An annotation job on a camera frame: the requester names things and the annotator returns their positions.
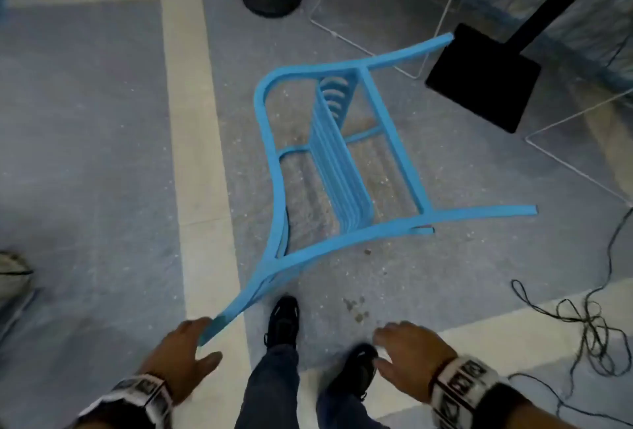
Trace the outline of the person's left hand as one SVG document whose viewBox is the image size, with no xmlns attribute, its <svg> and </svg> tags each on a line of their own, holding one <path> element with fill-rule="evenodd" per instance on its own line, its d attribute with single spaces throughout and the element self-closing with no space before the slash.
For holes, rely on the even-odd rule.
<svg viewBox="0 0 633 429">
<path fill-rule="evenodd" d="M 170 331 L 147 356 L 138 373 L 163 380 L 175 406 L 184 402 L 204 378 L 196 378 L 198 342 L 211 318 L 186 320 Z"/>
</svg>

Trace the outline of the person's right forearm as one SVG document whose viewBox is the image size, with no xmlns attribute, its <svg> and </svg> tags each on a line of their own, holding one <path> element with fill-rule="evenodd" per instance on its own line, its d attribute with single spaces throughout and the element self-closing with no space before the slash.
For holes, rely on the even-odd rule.
<svg viewBox="0 0 633 429">
<path fill-rule="evenodd" d="M 471 429 L 579 429 L 555 417 L 510 385 L 498 383 L 481 399 Z"/>
</svg>

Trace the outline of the person's black shoe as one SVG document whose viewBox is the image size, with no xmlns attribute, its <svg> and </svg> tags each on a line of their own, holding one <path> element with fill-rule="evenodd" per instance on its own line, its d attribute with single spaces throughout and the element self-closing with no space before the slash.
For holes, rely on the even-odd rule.
<svg viewBox="0 0 633 429">
<path fill-rule="evenodd" d="M 376 348 L 369 343 L 360 343 L 348 354 L 342 369 L 330 382 L 325 392 L 333 395 L 350 395 L 364 402 L 367 391 L 376 377 L 374 361 L 378 358 Z"/>
<path fill-rule="evenodd" d="M 264 337 L 266 349 L 269 351 L 281 345 L 296 349 L 299 319 L 297 299 L 291 295 L 280 297 L 268 320 L 268 329 Z"/>
</svg>

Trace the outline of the person's left leg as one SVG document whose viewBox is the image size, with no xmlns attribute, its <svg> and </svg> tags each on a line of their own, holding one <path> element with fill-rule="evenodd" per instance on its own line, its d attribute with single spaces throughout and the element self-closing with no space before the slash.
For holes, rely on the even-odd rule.
<svg viewBox="0 0 633 429">
<path fill-rule="evenodd" d="M 268 349 L 249 377 L 235 429 L 299 429 L 297 350 Z"/>
</svg>

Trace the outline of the right marker wrist band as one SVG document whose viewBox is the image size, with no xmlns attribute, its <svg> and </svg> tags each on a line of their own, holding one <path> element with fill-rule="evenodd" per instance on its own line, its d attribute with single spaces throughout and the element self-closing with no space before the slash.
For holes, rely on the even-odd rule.
<svg viewBox="0 0 633 429">
<path fill-rule="evenodd" d="M 437 429 L 481 429 L 487 418 L 486 399 L 503 393 L 506 382 L 477 358 L 458 356 L 432 380 L 432 419 Z"/>
</svg>

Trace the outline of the marker wrist band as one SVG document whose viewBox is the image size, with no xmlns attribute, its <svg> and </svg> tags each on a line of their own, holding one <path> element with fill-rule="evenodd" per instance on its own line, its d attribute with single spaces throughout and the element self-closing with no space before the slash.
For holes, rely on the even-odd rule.
<svg viewBox="0 0 633 429">
<path fill-rule="evenodd" d="M 437 429 L 481 429 L 487 418 L 486 399 L 503 393 L 506 382 L 477 358 L 458 356 L 432 380 L 432 419 Z"/>
<path fill-rule="evenodd" d="M 147 414 L 156 425 L 156 429 L 173 429 L 173 400 L 163 380 L 152 375 L 134 375 L 121 380 L 107 393 L 119 391 L 136 392 L 146 397 Z"/>
</svg>

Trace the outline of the person's right leg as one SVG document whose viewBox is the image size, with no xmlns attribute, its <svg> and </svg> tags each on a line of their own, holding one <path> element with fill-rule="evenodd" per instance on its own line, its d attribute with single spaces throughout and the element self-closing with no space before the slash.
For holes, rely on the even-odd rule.
<svg viewBox="0 0 633 429">
<path fill-rule="evenodd" d="M 364 404 L 350 393 L 324 390 L 316 402 L 318 429 L 389 429 L 372 419 Z"/>
</svg>

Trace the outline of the person's right black shoe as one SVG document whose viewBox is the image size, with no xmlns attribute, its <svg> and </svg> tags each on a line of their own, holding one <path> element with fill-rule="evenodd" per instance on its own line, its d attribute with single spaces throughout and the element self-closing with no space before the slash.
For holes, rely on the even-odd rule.
<svg viewBox="0 0 633 429">
<path fill-rule="evenodd" d="M 367 391 L 376 377 L 374 361 L 378 358 L 376 348 L 369 343 L 360 343 L 348 354 L 342 369 L 330 382 L 325 392 L 333 395 L 350 395 L 364 402 Z"/>
</svg>

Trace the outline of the person's right hand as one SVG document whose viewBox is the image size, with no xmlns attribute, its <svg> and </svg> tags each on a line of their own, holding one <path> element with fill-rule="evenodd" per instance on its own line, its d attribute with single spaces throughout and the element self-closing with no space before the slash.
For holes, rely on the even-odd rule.
<svg viewBox="0 0 633 429">
<path fill-rule="evenodd" d="M 430 329 L 409 321 L 389 322 L 376 328 L 373 343 L 381 347 L 398 370 L 400 392 L 430 404 L 431 384 L 436 373 L 457 357 L 456 351 Z"/>
</svg>

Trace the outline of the black square base stand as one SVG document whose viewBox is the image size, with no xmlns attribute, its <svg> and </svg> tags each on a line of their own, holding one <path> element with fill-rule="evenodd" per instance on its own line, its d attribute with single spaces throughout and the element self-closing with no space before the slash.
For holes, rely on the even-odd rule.
<svg viewBox="0 0 633 429">
<path fill-rule="evenodd" d="M 514 134 L 541 73 L 522 55 L 576 0 L 545 0 L 504 43 L 460 23 L 425 84 L 503 131 Z"/>
</svg>

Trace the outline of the person's leg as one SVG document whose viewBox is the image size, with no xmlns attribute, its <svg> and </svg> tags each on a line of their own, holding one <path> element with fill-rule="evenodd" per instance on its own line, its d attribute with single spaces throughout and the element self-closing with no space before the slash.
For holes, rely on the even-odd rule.
<svg viewBox="0 0 633 429">
<path fill-rule="evenodd" d="M 364 404 L 350 393 L 324 390 L 316 402 L 318 429 L 389 429 L 372 419 Z"/>
<path fill-rule="evenodd" d="M 299 429 L 297 350 L 268 349 L 249 377 L 235 429 Z"/>
</svg>

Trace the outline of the blue metal chair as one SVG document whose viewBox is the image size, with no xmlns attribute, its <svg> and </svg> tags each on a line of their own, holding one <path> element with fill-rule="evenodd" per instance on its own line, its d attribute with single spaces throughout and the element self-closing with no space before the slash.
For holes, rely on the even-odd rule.
<svg viewBox="0 0 633 429">
<path fill-rule="evenodd" d="M 433 225 L 471 219 L 536 216 L 535 205 L 494 205 L 436 209 L 414 168 L 371 72 L 428 55 L 453 40 L 452 33 L 383 55 L 329 64 L 283 66 L 267 73 L 253 97 L 273 189 L 273 216 L 263 255 L 246 286 L 202 332 L 198 346 L 216 337 L 234 319 L 269 293 L 292 281 L 315 260 L 353 245 L 410 234 L 433 234 Z M 279 83 L 314 81 L 308 142 L 275 146 L 266 100 Z M 374 203 L 362 180 L 348 144 L 383 136 L 400 169 L 418 214 L 374 223 Z M 308 153 L 320 176 L 339 224 L 339 235 L 287 255 L 290 236 L 281 160 L 293 153 Z"/>
</svg>

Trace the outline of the left marker wrist band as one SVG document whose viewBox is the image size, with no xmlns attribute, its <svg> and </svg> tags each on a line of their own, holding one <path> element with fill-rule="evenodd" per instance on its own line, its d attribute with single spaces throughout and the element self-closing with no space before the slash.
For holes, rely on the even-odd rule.
<svg viewBox="0 0 633 429">
<path fill-rule="evenodd" d="M 156 429 L 173 429 L 173 400 L 163 380 L 152 375 L 134 375 L 121 380 L 107 393 L 119 391 L 136 392 L 146 397 L 147 414 L 156 425 Z"/>
</svg>

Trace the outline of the person's left black shoe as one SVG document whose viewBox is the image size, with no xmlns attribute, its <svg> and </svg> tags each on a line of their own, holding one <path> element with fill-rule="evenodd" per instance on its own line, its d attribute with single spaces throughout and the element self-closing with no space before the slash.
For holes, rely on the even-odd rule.
<svg viewBox="0 0 633 429">
<path fill-rule="evenodd" d="M 268 320 L 268 329 L 264 337 L 266 349 L 269 351 L 281 345 L 296 349 L 299 319 L 297 299 L 291 295 L 280 297 Z"/>
</svg>

